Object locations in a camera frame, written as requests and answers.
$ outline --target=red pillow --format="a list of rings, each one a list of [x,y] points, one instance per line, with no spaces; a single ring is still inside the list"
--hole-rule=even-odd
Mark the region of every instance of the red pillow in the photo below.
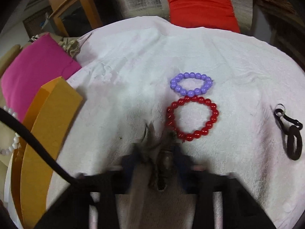
[[[46,34],[19,53],[3,74],[1,87],[6,104],[23,121],[42,85],[60,76],[67,80],[80,69],[79,63]]]
[[[170,22],[186,28],[207,27],[240,33],[231,0],[168,0]]]

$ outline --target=metal ring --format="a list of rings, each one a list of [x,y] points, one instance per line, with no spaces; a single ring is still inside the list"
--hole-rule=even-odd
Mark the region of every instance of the metal ring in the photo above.
[[[276,112],[277,109],[280,109],[280,110],[282,110],[283,112],[282,112],[282,113]],[[278,117],[283,117],[283,116],[285,115],[285,112],[286,112],[286,109],[285,109],[284,105],[281,104],[281,103],[279,103],[278,105],[276,105],[275,108],[274,108],[274,113],[275,113],[275,115],[277,115]]]

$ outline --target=bracelet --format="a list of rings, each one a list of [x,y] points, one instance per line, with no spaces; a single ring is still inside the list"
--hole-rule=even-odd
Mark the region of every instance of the bracelet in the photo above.
[[[4,106],[3,110],[5,110],[11,116],[13,116],[16,120],[18,120],[17,113],[14,112],[12,108],[8,108],[7,106]],[[0,154],[4,155],[4,156],[10,155],[15,149],[17,149],[19,147],[20,147],[19,135],[17,133],[15,133],[14,143],[11,146],[9,146],[7,149],[0,149]]]
[[[206,106],[210,107],[212,111],[212,115],[210,117],[210,120],[205,123],[205,126],[201,128],[201,130],[195,130],[193,133],[185,133],[176,127],[174,110],[177,107],[183,106],[186,102],[190,102],[190,101],[197,102],[200,104],[205,104]],[[185,96],[184,98],[180,98],[176,102],[172,102],[172,104],[169,107],[167,107],[166,126],[173,127],[173,130],[177,132],[178,139],[181,139],[183,142],[185,140],[192,141],[194,138],[199,139],[201,136],[208,135],[209,130],[213,127],[213,124],[217,121],[219,111],[216,108],[217,108],[216,104],[212,103],[210,99],[204,99],[202,96],[199,97],[193,96],[192,98],[189,96]]]
[[[186,91],[186,89],[182,88],[180,85],[178,85],[178,83],[182,80],[182,79],[187,79],[187,78],[196,78],[196,79],[201,79],[203,81],[205,81],[204,85],[201,86],[201,88],[195,88],[194,90],[190,89],[189,91]],[[193,97],[195,95],[201,95],[201,94],[205,94],[209,88],[211,88],[213,85],[213,81],[211,80],[210,77],[207,77],[205,74],[200,74],[200,73],[188,73],[185,72],[184,74],[179,73],[177,76],[175,76],[175,78],[173,78],[172,80],[170,80],[170,88],[175,90],[177,93],[180,93],[180,95],[182,96],[188,96],[188,97]]]

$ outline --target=pink cushion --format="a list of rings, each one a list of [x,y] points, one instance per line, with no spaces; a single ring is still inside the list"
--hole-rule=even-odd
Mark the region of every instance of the pink cushion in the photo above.
[[[40,87],[62,76],[65,80],[81,69],[79,63],[46,34],[25,48],[7,68],[1,80],[8,107],[23,121]]]

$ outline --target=black cord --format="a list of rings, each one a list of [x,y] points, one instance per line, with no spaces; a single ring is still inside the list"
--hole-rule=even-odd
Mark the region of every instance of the black cord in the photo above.
[[[75,187],[81,187],[79,181],[70,176],[56,161],[50,156],[50,154],[43,148],[34,135],[18,120],[16,120],[9,113],[0,108],[0,121],[18,133],[37,154],[49,165],[57,174],[63,179]]]
[[[302,154],[302,136],[300,134],[300,130],[303,128],[303,124],[300,123],[298,120],[294,120],[290,117],[288,117],[286,114],[283,114],[283,118],[290,123],[294,124],[291,127],[289,127],[289,130],[287,130],[281,121],[280,116],[278,114],[283,114],[283,110],[280,108],[277,108],[274,110],[274,117],[280,124],[280,127],[284,134],[288,136],[287,138],[287,155],[291,160],[298,160],[301,157]],[[294,151],[294,137],[296,137],[296,150]]]

